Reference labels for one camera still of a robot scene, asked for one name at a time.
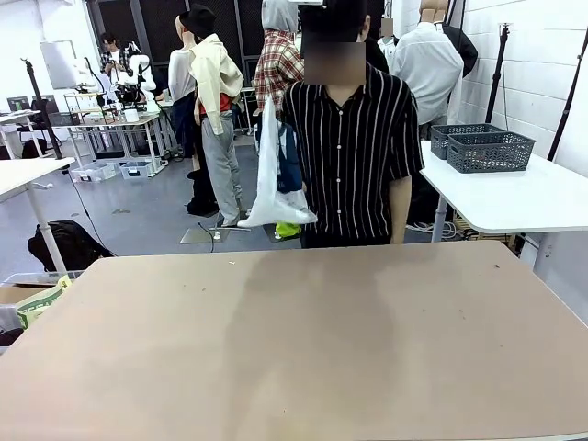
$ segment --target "white shirt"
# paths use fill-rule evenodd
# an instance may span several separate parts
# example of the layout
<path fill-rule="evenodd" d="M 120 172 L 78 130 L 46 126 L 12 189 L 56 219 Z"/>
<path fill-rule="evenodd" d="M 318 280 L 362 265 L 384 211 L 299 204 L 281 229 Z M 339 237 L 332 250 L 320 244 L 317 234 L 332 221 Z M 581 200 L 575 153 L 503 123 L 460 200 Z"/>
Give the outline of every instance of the white shirt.
<path fill-rule="evenodd" d="M 169 56 L 169 94 L 176 102 L 196 89 L 196 80 L 190 75 L 190 62 L 194 55 L 190 49 L 178 49 Z"/>
<path fill-rule="evenodd" d="M 198 98 L 206 109 L 212 131 L 221 135 L 221 94 L 235 98 L 243 88 L 243 74 L 231 60 L 217 34 L 207 36 L 191 49 L 190 74 L 198 83 Z"/>
<path fill-rule="evenodd" d="M 463 60 L 447 35 L 438 32 L 433 23 L 419 23 L 413 32 L 402 36 L 390 73 L 413 91 L 419 125 L 445 115 L 447 124 L 458 124 Z"/>
<path fill-rule="evenodd" d="M 119 71 L 117 70 L 117 64 L 120 64 L 120 50 L 111 52 L 110 57 L 112 59 L 112 70 L 110 71 L 110 83 L 115 85 L 119 81 Z"/>
<path fill-rule="evenodd" d="M 394 44 L 394 38 L 385 38 L 378 40 L 379 49 L 386 58 L 389 72 L 392 72 L 392 66 L 394 65 L 394 54 L 396 53 L 396 45 Z"/>

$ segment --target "concrete floor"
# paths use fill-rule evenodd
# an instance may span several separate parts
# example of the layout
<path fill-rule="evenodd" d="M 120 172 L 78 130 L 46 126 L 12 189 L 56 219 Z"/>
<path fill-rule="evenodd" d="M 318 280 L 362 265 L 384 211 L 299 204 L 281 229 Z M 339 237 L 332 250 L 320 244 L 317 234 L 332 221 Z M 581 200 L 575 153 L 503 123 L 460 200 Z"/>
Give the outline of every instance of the concrete floor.
<path fill-rule="evenodd" d="M 251 207 L 255 199 L 257 156 L 252 139 L 241 137 L 237 157 L 241 168 L 243 203 Z M 65 142 L 63 154 L 72 155 Z M 87 149 L 80 145 L 83 161 Z M 188 228 L 201 222 L 215 224 L 216 217 L 200 218 L 186 213 L 192 198 L 192 181 L 186 179 L 191 161 L 170 162 L 156 177 L 129 181 L 118 175 L 101 183 L 76 184 L 85 206 L 105 246 L 117 255 L 208 253 L 210 243 L 180 244 Z M 38 190 L 43 211 L 50 221 L 72 219 L 96 237 L 68 175 L 55 172 L 39 179 L 53 183 L 49 190 Z M 28 252 L 27 241 L 37 222 L 25 193 L 0 203 L 0 281 L 15 273 L 42 272 L 41 263 Z M 425 242 L 430 235 L 407 232 L 407 242 Z M 250 232 L 231 232 L 224 243 L 215 244 L 215 253 L 299 248 L 298 240 L 272 244 L 263 228 Z"/>

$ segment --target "striped shirt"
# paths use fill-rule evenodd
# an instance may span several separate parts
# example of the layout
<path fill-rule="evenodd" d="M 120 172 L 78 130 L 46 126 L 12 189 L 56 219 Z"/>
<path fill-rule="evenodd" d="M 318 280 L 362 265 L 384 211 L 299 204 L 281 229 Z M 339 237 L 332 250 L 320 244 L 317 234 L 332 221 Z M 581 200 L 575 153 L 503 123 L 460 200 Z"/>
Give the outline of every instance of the striped shirt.
<path fill-rule="evenodd" d="M 324 85 L 296 83 L 283 112 L 298 134 L 306 196 L 319 219 L 305 228 L 348 239 L 391 237 L 389 184 L 424 167 L 408 85 L 367 64 L 366 83 L 343 107 Z"/>

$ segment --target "black pole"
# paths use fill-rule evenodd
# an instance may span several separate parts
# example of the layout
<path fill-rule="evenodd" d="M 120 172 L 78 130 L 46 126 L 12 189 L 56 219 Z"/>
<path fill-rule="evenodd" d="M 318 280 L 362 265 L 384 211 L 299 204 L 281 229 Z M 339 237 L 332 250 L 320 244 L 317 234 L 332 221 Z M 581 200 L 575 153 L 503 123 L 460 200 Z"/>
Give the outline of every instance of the black pole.
<path fill-rule="evenodd" d="M 57 137 L 55 133 L 53 133 L 53 127 L 49 122 L 49 116 L 47 115 L 47 109 L 45 108 L 45 102 L 40 96 L 39 86 L 37 85 L 37 79 L 35 78 L 35 71 L 33 70 L 33 65 L 30 63 L 29 60 L 23 60 L 27 65 L 27 74 L 30 77 L 30 83 L 33 85 L 33 90 L 35 91 L 35 98 L 37 99 L 37 103 L 39 105 L 40 115 L 43 118 L 43 124 L 45 125 L 47 133 L 49 133 L 49 138 L 51 140 L 51 145 L 53 146 L 53 151 L 55 152 L 55 156 L 57 159 L 62 159 L 62 151 L 59 149 L 59 143 L 57 142 Z"/>
<path fill-rule="evenodd" d="M 584 39 L 582 52 L 580 53 L 580 55 L 578 55 L 578 67 L 576 68 L 576 74 L 573 76 L 573 81 L 571 82 L 571 89 L 570 94 L 568 95 L 568 99 L 566 101 L 566 107 L 563 109 L 563 114 L 561 115 L 558 131 L 555 132 L 555 138 L 553 139 L 553 143 L 551 144 L 551 149 L 549 149 L 549 161 L 553 161 L 555 159 L 555 153 L 558 151 L 558 147 L 560 146 L 561 135 L 563 135 L 563 130 L 566 128 L 566 124 L 568 123 L 568 116 L 570 115 L 571 103 L 573 102 L 573 94 L 576 92 L 576 85 L 578 85 L 578 77 L 580 76 L 580 67 L 582 66 L 582 58 L 584 58 L 587 47 L 588 29 L 586 30 L 586 38 Z"/>
<path fill-rule="evenodd" d="M 506 47 L 506 41 L 508 41 L 508 25 L 504 25 L 503 33 L 500 36 L 500 50 L 498 51 L 498 60 L 496 60 L 496 71 L 492 77 L 492 91 L 490 92 L 490 101 L 488 101 L 488 111 L 486 112 L 486 123 L 492 122 L 492 112 L 494 111 L 494 103 L 496 101 L 496 94 L 498 93 L 498 84 L 503 76 L 501 70 L 503 69 L 504 60 L 504 48 Z"/>

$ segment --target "gray plastic basket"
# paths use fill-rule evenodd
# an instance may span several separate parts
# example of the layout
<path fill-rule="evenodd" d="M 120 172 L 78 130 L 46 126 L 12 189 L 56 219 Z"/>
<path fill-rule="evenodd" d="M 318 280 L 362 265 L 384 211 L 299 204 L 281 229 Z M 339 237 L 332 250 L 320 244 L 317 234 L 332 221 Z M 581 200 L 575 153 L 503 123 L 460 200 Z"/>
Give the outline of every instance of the gray plastic basket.
<path fill-rule="evenodd" d="M 534 145 L 511 131 L 449 135 L 447 162 L 460 173 L 520 172 L 526 170 Z"/>
<path fill-rule="evenodd" d="M 431 152 L 439 159 L 447 159 L 447 141 L 449 135 L 468 133 L 493 133 L 506 131 L 492 124 L 462 124 L 459 126 L 433 126 L 431 128 Z"/>

